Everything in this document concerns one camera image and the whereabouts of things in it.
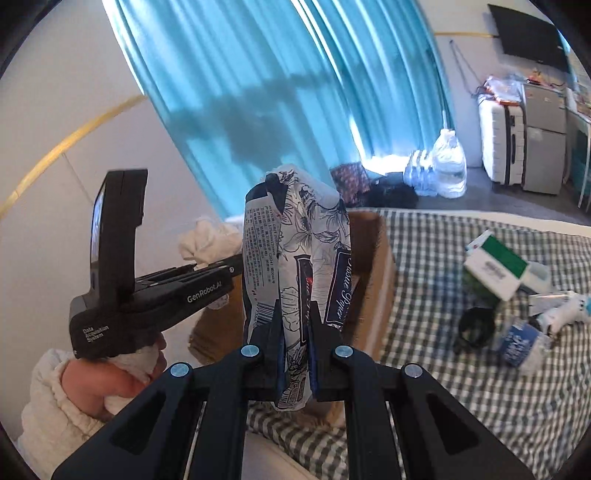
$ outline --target silver bolt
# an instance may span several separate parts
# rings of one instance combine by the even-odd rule
[[[184,377],[189,373],[189,366],[187,364],[174,364],[170,367],[170,374],[173,377]]]
[[[257,356],[259,351],[256,345],[245,345],[240,350],[240,353],[244,356]]]
[[[423,374],[423,369],[417,364],[409,364],[404,367],[404,373],[409,377],[418,378]]]
[[[353,355],[353,349],[349,345],[339,345],[335,348],[335,353],[341,358],[348,358]]]

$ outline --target black flat screen tv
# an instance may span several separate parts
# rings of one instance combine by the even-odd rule
[[[510,8],[490,5],[503,52],[569,72],[569,62],[557,28]]]

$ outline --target tissue paper pack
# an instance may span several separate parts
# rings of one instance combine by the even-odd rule
[[[272,320],[280,301],[288,386],[275,407],[303,408],[310,301],[342,330],[351,300],[349,217],[333,188],[295,166],[282,166],[246,195],[243,237],[245,341]]]

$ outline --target suitcase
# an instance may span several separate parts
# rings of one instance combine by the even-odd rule
[[[520,106],[478,97],[482,162],[489,178],[503,185],[521,184],[525,161],[525,128]]]

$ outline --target triangular cutout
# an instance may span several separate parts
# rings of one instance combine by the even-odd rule
[[[448,455],[456,455],[478,445],[476,434],[447,408],[438,396],[427,395],[427,404]]]
[[[164,406],[166,394],[157,392],[111,437],[111,443],[133,455],[144,451]]]

